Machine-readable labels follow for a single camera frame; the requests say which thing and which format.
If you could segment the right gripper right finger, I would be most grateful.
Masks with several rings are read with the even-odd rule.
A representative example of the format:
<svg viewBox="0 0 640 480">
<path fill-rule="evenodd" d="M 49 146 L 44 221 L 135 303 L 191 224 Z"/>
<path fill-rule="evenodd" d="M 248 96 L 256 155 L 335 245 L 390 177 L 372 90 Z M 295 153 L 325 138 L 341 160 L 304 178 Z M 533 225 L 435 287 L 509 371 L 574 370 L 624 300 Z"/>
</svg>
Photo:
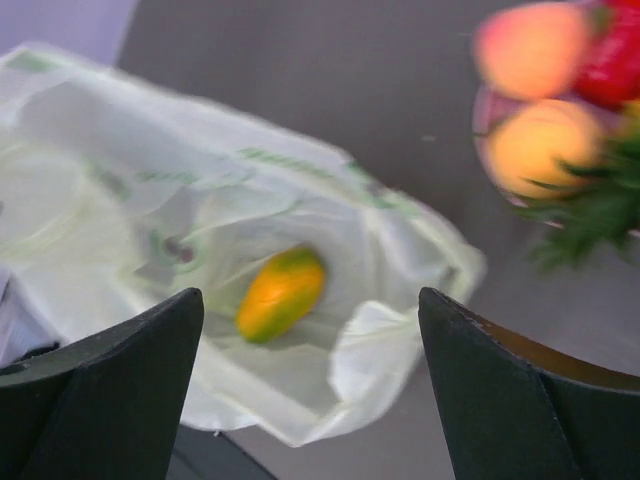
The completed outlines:
<svg viewBox="0 0 640 480">
<path fill-rule="evenodd" d="M 433 288 L 419 324 L 458 479 L 636 479 L 639 379 L 532 341 Z"/>
</svg>

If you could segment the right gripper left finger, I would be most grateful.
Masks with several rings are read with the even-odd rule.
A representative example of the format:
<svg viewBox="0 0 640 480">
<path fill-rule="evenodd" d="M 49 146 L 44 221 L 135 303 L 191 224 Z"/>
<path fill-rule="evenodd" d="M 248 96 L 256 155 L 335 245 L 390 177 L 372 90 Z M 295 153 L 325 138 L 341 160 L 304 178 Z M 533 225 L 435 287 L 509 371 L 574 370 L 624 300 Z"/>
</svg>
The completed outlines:
<svg viewBox="0 0 640 480">
<path fill-rule="evenodd" d="M 4 479 L 163 479 L 204 319 L 188 288 L 1 371 Z"/>
</svg>

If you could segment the pale green plastic bag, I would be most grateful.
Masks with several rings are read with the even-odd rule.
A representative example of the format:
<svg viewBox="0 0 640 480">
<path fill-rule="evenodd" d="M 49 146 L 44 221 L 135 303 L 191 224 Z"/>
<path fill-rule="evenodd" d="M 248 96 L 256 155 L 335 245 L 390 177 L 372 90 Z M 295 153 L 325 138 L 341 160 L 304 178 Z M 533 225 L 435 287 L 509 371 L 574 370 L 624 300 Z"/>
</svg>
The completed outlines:
<svg viewBox="0 0 640 480">
<path fill-rule="evenodd" d="M 248 285 L 300 245 L 328 271 L 319 304 L 248 343 L 233 325 Z M 292 447 L 380 418 L 422 352 L 420 290 L 463 302 L 486 268 L 343 151 L 43 46 L 1 59 L 1 264 L 65 343 L 199 289 L 182 422 Z"/>
</svg>

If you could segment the orange green mango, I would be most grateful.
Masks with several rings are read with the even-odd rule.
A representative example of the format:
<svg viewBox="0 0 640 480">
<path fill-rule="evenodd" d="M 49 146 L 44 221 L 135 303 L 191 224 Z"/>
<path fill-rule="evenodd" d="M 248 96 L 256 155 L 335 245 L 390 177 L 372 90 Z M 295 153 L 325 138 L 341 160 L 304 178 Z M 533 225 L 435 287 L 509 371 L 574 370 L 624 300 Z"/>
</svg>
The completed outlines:
<svg viewBox="0 0 640 480">
<path fill-rule="evenodd" d="M 327 273 L 317 252 L 296 246 L 274 255 L 251 282 L 235 316 L 240 335 L 264 344 L 291 329 L 321 298 Z"/>
</svg>

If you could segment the toy pineapple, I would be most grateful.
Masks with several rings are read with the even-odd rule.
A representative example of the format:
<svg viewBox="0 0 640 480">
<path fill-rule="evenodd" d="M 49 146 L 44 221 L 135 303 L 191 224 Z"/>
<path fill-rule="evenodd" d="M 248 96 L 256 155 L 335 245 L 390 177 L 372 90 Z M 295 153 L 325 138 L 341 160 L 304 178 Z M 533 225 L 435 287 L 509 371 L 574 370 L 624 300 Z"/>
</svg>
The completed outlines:
<svg viewBox="0 0 640 480">
<path fill-rule="evenodd" d="M 561 199 L 518 198 L 518 215 L 552 224 L 530 258 L 542 271 L 581 267 L 599 246 L 609 243 L 629 258 L 632 233 L 639 230 L 639 101 L 625 105 L 619 130 L 605 138 L 595 167 L 560 162 L 586 185 Z"/>
</svg>

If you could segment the yellow orange fruit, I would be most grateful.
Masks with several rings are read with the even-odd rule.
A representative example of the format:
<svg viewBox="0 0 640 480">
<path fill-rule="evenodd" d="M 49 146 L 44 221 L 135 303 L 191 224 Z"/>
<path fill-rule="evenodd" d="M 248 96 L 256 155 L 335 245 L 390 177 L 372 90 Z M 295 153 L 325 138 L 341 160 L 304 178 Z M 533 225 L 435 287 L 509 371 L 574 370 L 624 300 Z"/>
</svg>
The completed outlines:
<svg viewBox="0 0 640 480">
<path fill-rule="evenodd" d="M 496 184 L 521 197 L 548 199 L 588 182 L 567 170 L 600 161 L 604 129 L 577 103 L 541 100 L 502 120 L 488 135 L 488 167 Z"/>
</svg>

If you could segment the red bell pepper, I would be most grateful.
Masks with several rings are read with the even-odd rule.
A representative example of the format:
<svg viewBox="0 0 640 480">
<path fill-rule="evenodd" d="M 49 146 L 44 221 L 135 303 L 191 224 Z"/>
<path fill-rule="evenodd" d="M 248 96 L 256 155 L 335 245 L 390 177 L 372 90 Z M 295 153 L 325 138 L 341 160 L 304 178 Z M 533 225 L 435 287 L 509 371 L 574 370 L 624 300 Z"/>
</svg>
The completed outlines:
<svg viewBox="0 0 640 480">
<path fill-rule="evenodd" d="M 600 1 L 590 16 L 594 36 L 573 90 L 618 111 L 639 96 L 639 2 Z"/>
</svg>

